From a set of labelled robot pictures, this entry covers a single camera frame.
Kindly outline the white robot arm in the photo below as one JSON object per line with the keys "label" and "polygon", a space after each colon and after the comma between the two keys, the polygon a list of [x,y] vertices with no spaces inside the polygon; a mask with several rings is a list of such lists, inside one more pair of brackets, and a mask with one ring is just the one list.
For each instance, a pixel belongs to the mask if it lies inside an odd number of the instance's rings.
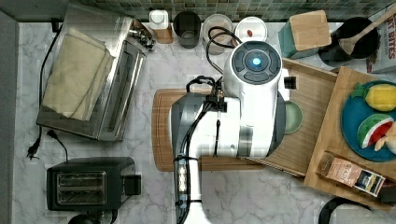
{"label": "white robot arm", "polygon": [[235,47],[222,78],[198,76],[210,92],[187,91],[169,111],[177,224],[206,224],[199,159],[265,158],[280,145],[286,126],[285,101],[279,92],[283,62],[263,41]]}

